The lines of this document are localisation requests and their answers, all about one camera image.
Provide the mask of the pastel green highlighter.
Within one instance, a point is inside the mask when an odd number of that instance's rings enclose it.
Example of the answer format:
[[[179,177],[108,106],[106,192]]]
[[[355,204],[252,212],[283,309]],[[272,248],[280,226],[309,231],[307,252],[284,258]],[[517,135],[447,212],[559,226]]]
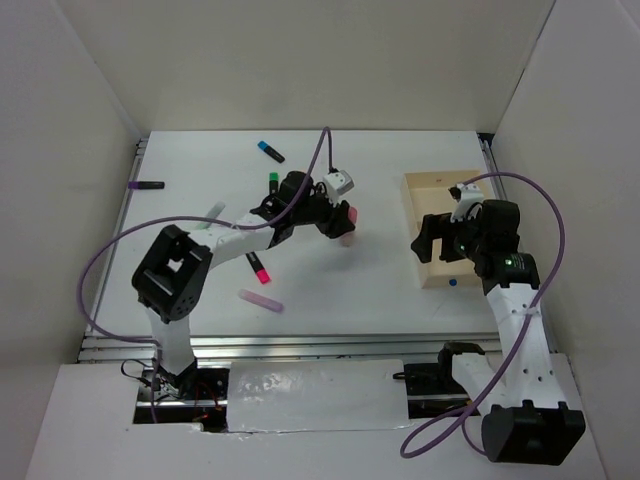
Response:
[[[210,209],[209,211],[206,213],[205,218],[210,219],[217,219],[218,216],[224,211],[226,207],[226,204],[222,201],[216,202]],[[213,225],[212,222],[210,221],[203,221],[198,223],[195,227],[194,230],[206,230],[208,229],[210,226]]]

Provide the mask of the pastel lilac highlighter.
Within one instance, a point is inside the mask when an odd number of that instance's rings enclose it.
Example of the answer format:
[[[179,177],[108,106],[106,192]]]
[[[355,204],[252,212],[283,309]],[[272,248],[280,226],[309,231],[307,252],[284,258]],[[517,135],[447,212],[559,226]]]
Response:
[[[241,289],[238,292],[238,297],[245,302],[251,303],[271,312],[282,313],[284,310],[284,305],[281,302],[246,289]]]

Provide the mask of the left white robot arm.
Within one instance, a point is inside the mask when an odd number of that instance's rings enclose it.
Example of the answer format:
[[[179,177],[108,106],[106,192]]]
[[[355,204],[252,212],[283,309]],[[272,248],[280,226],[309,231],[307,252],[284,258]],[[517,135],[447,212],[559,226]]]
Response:
[[[169,225],[160,231],[135,270],[132,286],[149,313],[153,339],[159,342],[154,365],[166,392],[184,399],[196,390],[189,315],[209,272],[237,257],[282,244],[300,226],[313,225],[329,239],[354,232],[351,206],[342,199],[353,187],[344,170],[332,170],[317,183],[292,171],[234,224],[212,224],[192,232]]]

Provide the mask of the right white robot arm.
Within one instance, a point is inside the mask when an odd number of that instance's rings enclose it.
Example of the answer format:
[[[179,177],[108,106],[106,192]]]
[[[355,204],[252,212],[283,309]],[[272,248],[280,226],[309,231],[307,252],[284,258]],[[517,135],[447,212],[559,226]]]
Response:
[[[445,346],[438,384],[448,392],[464,387],[472,402],[451,411],[454,422],[426,445],[410,450],[402,443],[404,459],[439,446],[473,413],[482,417],[482,453],[493,463],[559,466],[586,431],[583,413],[568,406],[556,379],[539,308],[548,284],[533,256],[519,249],[519,222],[518,206],[501,200],[422,220],[412,251],[428,263],[439,241],[441,260],[473,263],[498,325],[503,361],[492,369],[474,345]]]

